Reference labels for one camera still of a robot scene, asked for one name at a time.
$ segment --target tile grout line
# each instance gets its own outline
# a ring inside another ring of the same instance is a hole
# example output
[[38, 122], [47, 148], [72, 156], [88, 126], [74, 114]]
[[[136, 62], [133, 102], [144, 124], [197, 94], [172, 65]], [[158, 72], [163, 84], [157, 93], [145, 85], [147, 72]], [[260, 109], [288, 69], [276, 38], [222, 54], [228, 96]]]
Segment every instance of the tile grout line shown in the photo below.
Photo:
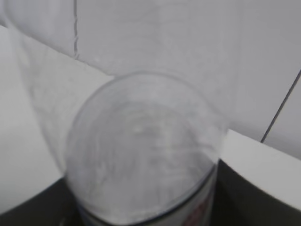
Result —
[[262, 137], [262, 139], [261, 139], [261, 141], [260, 141], [261, 143], [263, 143], [263, 142], [265, 141], [265, 139], [267, 138], [267, 136], [268, 136], [270, 130], [272, 129], [274, 123], [276, 122], [278, 116], [280, 115], [280, 113], [281, 113], [283, 107], [285, 106], [285, 104], [286, 104], [288, 98], [290, 97], [290, 95], [291, 95], [293, 89], [294, 89], [295, 86], [297, 85], [300, 76], [301, 76], [301, 70], [299, 71], [299, 73], [297, 74], [297, 77], [296, 77], [295, 80], [293, 81], [293, 84], [291, 85], [291, 87], [290, 87], [290, 89], [288, 90], [288, 92], [287, 92], [285, 98], [283, 99], [283, 101], [282, 101], [280, 107], [278, 108], [278, 110], [277, 110], [277, 112], [276, 112], [274, 118], [272, 119], [272, 121], [271, 121], [271, 123], [270, 123], [270, 125], [269, 125], [269, 127], [268, 127], [268, 129], [267, 129], [267, 131], [264, 133], [264, 135], [263, 135], [263, 137]]

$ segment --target red label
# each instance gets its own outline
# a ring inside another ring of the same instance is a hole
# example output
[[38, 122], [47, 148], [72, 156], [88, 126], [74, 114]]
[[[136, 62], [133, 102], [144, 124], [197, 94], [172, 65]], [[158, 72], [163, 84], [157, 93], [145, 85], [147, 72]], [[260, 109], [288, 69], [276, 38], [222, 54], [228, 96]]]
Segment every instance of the red label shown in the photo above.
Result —
[[198, 226], [208, 207], [208, 198], [202, 202], [185, 220], [183, 226]]

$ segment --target white countertop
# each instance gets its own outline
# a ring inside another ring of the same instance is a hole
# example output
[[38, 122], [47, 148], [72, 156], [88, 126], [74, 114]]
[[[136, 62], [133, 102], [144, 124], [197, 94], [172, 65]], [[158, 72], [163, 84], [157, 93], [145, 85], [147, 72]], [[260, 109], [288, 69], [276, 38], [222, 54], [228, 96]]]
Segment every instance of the white countertop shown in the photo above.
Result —
[[[28, 200], [61, 174], [48, 153], [0, 26], [0, 213]], [[229, 131], [222, 159], [241, 176], [301, 210], [301, 161]]]

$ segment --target white tile wall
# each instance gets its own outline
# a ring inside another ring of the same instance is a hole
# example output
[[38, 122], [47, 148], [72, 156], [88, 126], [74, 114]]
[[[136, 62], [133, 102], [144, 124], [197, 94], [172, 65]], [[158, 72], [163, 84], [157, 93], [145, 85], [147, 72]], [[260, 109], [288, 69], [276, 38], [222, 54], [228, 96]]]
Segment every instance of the white tile wall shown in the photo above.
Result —
[[262, 138], [301, 68], [300, 10], [300, 0], [245, 0], [239, 133]]
[[291, 93], [265, 144], [301, 159], [301, 80]]

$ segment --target clear plastic bottle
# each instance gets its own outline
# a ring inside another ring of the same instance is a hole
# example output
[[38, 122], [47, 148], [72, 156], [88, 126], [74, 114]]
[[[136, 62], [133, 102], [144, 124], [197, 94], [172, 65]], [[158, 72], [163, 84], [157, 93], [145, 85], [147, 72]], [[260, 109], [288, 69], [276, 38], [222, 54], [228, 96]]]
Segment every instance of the clear plastic bottle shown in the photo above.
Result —
[[7, 0], [53, 157], [87, 225], [207, 225], [233, 108], [238, 0]]

